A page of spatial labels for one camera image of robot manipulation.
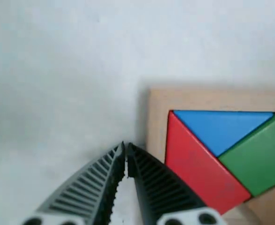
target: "green square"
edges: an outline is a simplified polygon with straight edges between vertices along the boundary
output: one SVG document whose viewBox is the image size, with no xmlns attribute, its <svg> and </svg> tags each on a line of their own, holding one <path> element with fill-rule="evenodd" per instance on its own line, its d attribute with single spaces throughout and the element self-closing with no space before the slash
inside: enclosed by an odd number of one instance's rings
<svg viewBox="0 0 275 225">
<path fill-rule="evenodd" d="M 257 196 L 275 185 L 275 115 L 219 157 Z"/>
</svg>

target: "blue block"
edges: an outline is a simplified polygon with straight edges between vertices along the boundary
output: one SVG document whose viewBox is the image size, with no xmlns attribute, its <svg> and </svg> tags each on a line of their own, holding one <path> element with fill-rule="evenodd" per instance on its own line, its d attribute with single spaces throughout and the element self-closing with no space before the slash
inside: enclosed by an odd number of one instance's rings
<svg viewBox="0 0 275 225">
<path fill-rule="evenodd" d="M 271 112 L 174 111 L 217 157 L 273 116 Z"/>
</svg>

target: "white surface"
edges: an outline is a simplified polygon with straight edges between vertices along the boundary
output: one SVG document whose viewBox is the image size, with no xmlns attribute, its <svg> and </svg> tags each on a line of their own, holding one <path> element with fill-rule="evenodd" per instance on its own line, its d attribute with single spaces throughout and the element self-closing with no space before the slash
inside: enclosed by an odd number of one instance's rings
<svg viewBox="0 0 275 225">
<path fill-rule="evenodd" d="M 146 90 L 168 81 L 275 88 L 275 0 L 0 0 L 0 224 L 144 142 Z"/>
</svg>

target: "red triangle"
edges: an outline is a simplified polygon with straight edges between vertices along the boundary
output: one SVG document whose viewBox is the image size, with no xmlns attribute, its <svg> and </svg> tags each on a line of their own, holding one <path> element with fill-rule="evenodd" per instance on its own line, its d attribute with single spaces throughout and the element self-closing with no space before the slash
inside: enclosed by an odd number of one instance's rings
<svg viewBox="0 0 275 225">
<path fill-rule="evenodd" d="M 210 151 L 169 113 L 165 164 L 207 204 L 223 214 L 251 197 Z"/>
</svg>

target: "puzzle piece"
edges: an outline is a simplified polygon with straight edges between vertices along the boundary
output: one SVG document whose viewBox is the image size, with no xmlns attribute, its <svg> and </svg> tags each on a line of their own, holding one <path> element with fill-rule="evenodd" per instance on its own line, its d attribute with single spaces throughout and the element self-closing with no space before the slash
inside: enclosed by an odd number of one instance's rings
<svg viewBox="0 0 275 225">
<path fill-rule="evenodd" d="M 217 157 L 273 116 L 271 112 L 174 111 L 174 113 Z"/>
<path fill-rule="evenodd" d="M 165 163 L 221 214 L 251 196 L 173 112 L 169 113 Z"/>
<path fill-rule="evenodd" d="M 219 160 L 257 196 L 275 185 L 275 116 L 250 133 Z"/>
</svg>

